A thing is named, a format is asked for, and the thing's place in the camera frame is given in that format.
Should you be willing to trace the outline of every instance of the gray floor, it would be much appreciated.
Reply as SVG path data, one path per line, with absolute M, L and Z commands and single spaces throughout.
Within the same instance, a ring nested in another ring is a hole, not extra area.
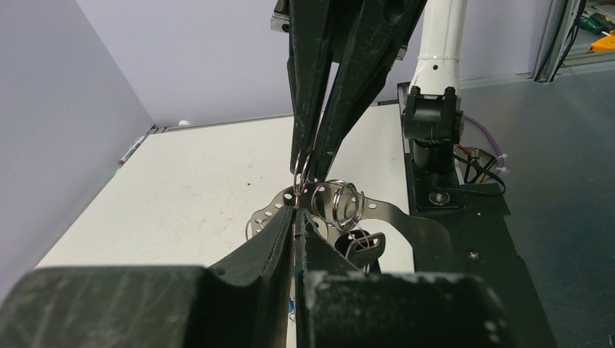
M 595 65 L 463 89 L 466 114 L 509 155 L 506 222 L 560 347 L 615 346 L 614 81 Z

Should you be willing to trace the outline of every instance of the purple cable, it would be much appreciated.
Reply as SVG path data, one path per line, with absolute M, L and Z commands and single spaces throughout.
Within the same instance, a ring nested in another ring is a hole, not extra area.
M 487 130 L 487 128 L 485 126 L 483 126 L 478 120 L 469 117 L 468 115 L 464 115 L 463 116 L 466 120 L 470 121 L 471 124 L 475 125 L 476 127 L 478 127 L 478 129 L 480 129 L 482 131 L 482 133 L 484 134 L 484 136 L 487 137 L 487 140 L 489 140 L 489 142 L 491 143 L 491 147 L 493 147 L 493 149 L 495 150 L 495 156 L 498 159 L 498 165 L 500 168 L 504 168 L 505 166 L 505 160 L 501 157 L 503 155 L 502 150 L 500 149 L 500 147 L 498 146 L 498 143 L 495 141 L 495 138 L 493 138 L 493 136 L 491 135 L 491 133 L 489 133 L 489 131 Z

